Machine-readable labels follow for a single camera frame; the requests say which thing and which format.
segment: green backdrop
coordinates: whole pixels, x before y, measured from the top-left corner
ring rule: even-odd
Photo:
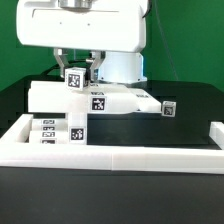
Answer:
[[[52,49],[19,43],[17,2],[0,0],[0,90],[55,64]],[[206,82],[224,90],[223,8],[223,0],[154,0],[147,17],[145,75],[153,80]]]

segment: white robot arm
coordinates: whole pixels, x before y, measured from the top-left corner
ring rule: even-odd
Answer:
[[[17,34],[24,45],[140,52],[146,44],[143,16],[147,3],[148,0],[20,0]]]

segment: black surface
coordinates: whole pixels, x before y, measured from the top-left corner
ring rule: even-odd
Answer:
[[[27,111],[29,76],[0,93],[0,131]],[[57,80],[56,77],[45,79]],[[224,120],[224,94],[211,85],[148,82],[175,118],[155,114],[90,115],[88,144],[216,148],[211,121]],[[223,223],[224,176],[0,168],[0,223]]]

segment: white foam block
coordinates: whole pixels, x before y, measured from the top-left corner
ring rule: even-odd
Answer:
[[[161,103],[142,89],[129,88],[137,97],[139,112],[161,113]]]
[[[32,88],[28,96],[29,112],[87,113],[88,94],[62,88]]]
[[[111,152],[99,146],[1,144],[0,166],[111,170]]]
[[[90,87],[89,113],[132,113],[138,109],[136,97],[123,85]]]
[[[31,131],[29,143],[39,144],[67,144],[67,131]]]
[[[224,174],[224,152],[1,143],[0,166]]]
[[[113,170],[224,173],[224,153],[217,150],[120,148],[113,153]]]
[[[87,113],[68,113],[66,117],[69,127],[87,127]]]
[[[209,136],[224,150],[224,124],[222,122],[211,122]]]
[[[89,87],[79,93],[57,85],[33,85],[29,90],[29,112],[125,114],[138,109],[136,96],[122,85],[100,85],[97,90]]]
[[[33,119],[32,131],[67,131],[68,121],[66,119]]]
[[[3,135],[0,142],[25,142],[31,129],[33,115],[23,114]]]
[[[86,145],[87,144],[87,114],[68,113],[68,133],[69,143]]]

